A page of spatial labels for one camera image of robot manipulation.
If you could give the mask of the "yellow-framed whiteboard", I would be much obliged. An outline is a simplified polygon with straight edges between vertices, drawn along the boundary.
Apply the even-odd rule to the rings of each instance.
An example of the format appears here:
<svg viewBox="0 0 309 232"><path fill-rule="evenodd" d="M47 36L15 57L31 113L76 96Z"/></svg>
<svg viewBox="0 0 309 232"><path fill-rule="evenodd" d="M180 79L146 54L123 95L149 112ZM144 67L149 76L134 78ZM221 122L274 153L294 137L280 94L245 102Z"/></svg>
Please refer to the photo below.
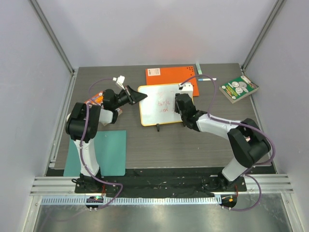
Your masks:
<svg viewBox="0 0 309 232"><path fill-rule="evenodd" d="M138 92L148 95L139 102L140 121L143 126L182 121L180 115L174 111L175 94L180 92L179 84L147 85L138 88Z"/></svg>

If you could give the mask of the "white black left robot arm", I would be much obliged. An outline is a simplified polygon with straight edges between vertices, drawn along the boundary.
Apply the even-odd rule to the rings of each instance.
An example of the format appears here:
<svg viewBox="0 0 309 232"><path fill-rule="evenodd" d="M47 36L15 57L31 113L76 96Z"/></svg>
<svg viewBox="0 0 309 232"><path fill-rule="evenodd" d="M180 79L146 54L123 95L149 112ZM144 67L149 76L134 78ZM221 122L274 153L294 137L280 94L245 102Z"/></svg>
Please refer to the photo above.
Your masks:
<svg viewBox="0 0 309 232"><path fill-rule="evenodd" d="M76 193L97 193L104 185L95 152L99 123L114 124L119 115L118 108L125 104L135 105L147 97L147 94L125 86L119 93L107 89L99 100L91 98L85 103L75 104L67 116L65 131L77 147L81 163L79 178L72 179Z"/></svg>

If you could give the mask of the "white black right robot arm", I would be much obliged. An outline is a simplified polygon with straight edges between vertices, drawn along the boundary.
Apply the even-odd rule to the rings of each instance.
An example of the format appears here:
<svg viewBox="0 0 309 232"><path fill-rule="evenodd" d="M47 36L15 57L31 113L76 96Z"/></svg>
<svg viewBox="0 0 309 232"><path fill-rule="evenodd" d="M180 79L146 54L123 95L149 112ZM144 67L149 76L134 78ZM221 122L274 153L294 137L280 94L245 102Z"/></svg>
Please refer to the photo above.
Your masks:
<svg viewBox="0 0 309 232"><path fill-rule="evenodd" d="M217 188L231 190L236 180L271 150L271 144L254 120L230 121L197 110L188 94L175 95L175 112L185 127L229 141L233 159L219 172Z"/></svg>

